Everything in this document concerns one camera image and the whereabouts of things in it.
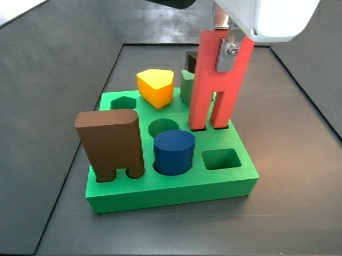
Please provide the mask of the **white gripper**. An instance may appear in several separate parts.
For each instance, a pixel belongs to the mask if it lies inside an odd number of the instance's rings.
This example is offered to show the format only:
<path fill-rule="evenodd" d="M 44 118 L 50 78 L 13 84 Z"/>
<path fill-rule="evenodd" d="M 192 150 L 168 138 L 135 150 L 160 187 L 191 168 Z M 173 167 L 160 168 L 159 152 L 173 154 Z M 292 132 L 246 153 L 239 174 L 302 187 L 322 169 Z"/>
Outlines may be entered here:
<path fill-rule="evenodd" d="M 320 0 L 213 1 L 213 29 L 224 31 L 216 71 L 227 72 L 240 51 L 243 33 L 256 43 L 288 42 L 306 28 Z"/>

